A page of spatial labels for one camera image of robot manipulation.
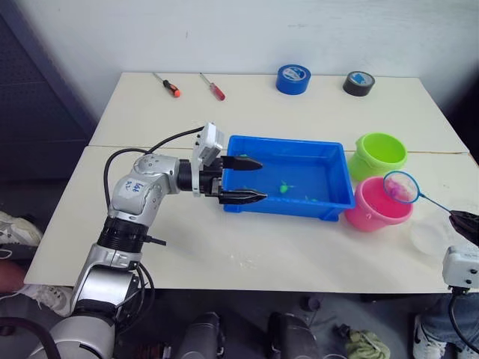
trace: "robotic arm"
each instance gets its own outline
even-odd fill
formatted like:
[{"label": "robotic arm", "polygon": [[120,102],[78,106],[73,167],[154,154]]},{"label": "robotic arm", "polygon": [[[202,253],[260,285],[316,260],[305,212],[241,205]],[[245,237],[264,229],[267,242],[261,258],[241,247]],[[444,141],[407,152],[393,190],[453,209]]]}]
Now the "robotic arm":
[{"label": "robotic arm", "polygon": [[[138,268],[143,243],[165,244],[147,232],[167,194],[192,191],[196,197],[205,194],[217,197],[220,203],[233,204],[253,203],[266,197],[255,190],[222,189],[225,168],[262,168],[261,163],[248,157],[217,157],[222,139],[223,134],[208,123],[195,139],[191,161],[148,153],[118,181],[103,230],[76,281],[71,316],[51,330],[62,358],[112,357],[115,326],[128,319],[128,304],[143,281]],[[38,346],[30,358],[47,358],[44,347]]]}]

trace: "black cable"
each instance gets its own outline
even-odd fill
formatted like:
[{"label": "black cable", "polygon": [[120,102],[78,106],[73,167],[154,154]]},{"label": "black cable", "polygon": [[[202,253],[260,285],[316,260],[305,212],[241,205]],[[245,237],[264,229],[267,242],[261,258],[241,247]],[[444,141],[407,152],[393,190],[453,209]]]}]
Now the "black cable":
[{"label": "black cable", "polygon": [[105,199],[106,199],[106,206],[107,208],[110,207],[110,191],[108,188],[108,172],[110,169],[110,165],[112,164],[112,161],[115,159],[116,156],[125,153],[125,152],[140,152],[147,154],[149,153],[146,150],[143,150],[142,148],[123,148],[122,150],[119,150],[115,153],[113,153],[105,163],[105,168],[103,169],[103,188],[105,189]]},{"label": "black cable", "polygon": [[144,278],[143,278],[143,273],[141,272],[140,267],[137,267],[136,273],[138,273],[138,278],[140,280],[140,304],[138,305],[138,308],[136,309],[136,313],[135,313],[135,315],[138,316],[141,312],[141,309],[144,303]]},{"label": "black cable", "polygon": [[145,316],[155,304],[155,285],[153,284],[153,278],[151,277],[150,272],[145,268],[145,266],[143,266],[143,264],[140,263],[139,265],[141,270],[144,272],[144,275],[146,275],[151,289],[150,301],[148,302],[147,309],[143,312],[143,316]]},{"label": "black cable", "polygon": [[60,352],[52,338],[52,335],[41,325],[25,319],[16,317],[3,317],[0,318],[0,325],[21,327],[35,334],[41,341],[43,349],[45,350],[46,357],[48,359],[61,359]]},{"label": "black cable", "polygon": [[453,326],[454,330],[456,331],[457,335],[459,336],[459,338],[461,338],[461,340],[462,340],[471,350],[473,350],[474,352],[476,352],[476,353],[479,354],[479,348],[476,347],[476,346],[475,346],[474,344],[472,344],[471,342],[469,342],[469,340],[468,340],[466,337],[464,337],[464,334],[462,333],[462,331],[459,329],[459,326],[457,325],[456,317],[455,317],[455,315],[454,315],[454,305],[456,305],[457,297],[459,297],[461,294],[458,294],[457,291],[455,292],[455,289],[456,289],[456,288],[453,288],[452,298],[451,298],[451,301],[449,302],[449,308],[448,308],[449,319],[451,320],[452,326]]},{"label": "black cable", "polygon": [[150,284],[150,289],[151,289],[151,295],[148,301],[148,306],[145,310],[143,310],[143,313],[140,315],[136,316],[135,319],[130,322],[125,328],[121,328],[118,331],[118,335],[123,334],[133,328],[135,325],[137,325],[139,322],[141,322],[145,316],[151,311],[151,308],[153,308],[153,305],[155,304],[155,286],[153,284],[153,278],[150,275],[150,272],[143,266],[143,264],[138,265],[139,268],[143,271],[144,275],[148,279],[148,283]]},{"label": "black cable", "polygon": [[204,126],[198,127],[197,129],[190,129],[189,131],[177,133],[176,135],[172,135],[171,137],[166,138],[165,140],[159,142],[158,144],[155,144],[153,147],[151,147],[148,150],[148,153],[152,153],[152,152],[158,150],[162,145],[167,144],[169,141],[173,141],[173,140],[175,140],[179,137],[183,137],[183,136],[186,136],[186,135],[191,135],[192,133],[200,132],[203,128],[204,128]]}]

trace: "label sticker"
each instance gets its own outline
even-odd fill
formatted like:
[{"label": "label sticker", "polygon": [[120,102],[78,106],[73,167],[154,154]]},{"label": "label sticker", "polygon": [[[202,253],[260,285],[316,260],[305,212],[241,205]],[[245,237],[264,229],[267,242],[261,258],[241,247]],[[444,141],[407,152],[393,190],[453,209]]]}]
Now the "label sticker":
[{"label": "label sticker", "polygon": [[287,67],[283,70],[283,76],[288,80],[299,81],[306,77],[306,72],[299,67]]},{"label": "label sticker", "polygon": [[118,194],[124,198],[136,197],[143,192],[144,186],[146,184],[146,182],[138,181],[134,178],[129,178],[121,186],[120,192]]},{"label": "label sticker", "polygon": [[373,83],[373,79],[367,73],[352,73],[350,78],[357,85],[368,86]]}]

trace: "shoe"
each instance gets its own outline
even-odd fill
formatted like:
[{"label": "shoe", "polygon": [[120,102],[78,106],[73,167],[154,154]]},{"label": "shoe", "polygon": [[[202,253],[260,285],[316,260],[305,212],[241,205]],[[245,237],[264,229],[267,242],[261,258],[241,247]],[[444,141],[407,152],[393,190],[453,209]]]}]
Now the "shoe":
[{"label": "shoe", "polygon": [[422,328],[421,317],[416,316],[414,325],[414,345],[412,354],[415,359],[441,359],[446,351],[447,343],[428,337]]},{"label": "shoe", "polygon": [[59,316],[70,315],[70,299],[72,290],[65,286],[41,286],[38,284],[27,284],[17,293],[26,295],[40,304],[53,310]]},{"label": "shoe", "polygon": [[479,359],[479,354],[466,347],[463,350],[457,350],[457,359]]},{"label": "shoe", "polygon": [[43,234],[32,223],[23,218],[14,218],[0,211],[0,244],[18,243],[20,245],[40,244]]}]

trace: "pink bucket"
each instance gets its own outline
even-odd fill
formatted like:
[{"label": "pink bucket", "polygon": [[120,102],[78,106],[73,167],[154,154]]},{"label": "pink bucket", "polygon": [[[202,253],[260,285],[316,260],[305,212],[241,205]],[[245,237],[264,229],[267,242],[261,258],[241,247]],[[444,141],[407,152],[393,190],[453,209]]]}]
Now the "pink bucket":
[{"label": "pink bucket", "polygon": [[379,228],[407,221],[412,204],[390,198],[383,187],[382,177],[370,177],[356,187],[356,207],[344,211],[347,220],[357,229],[373,232]]}]

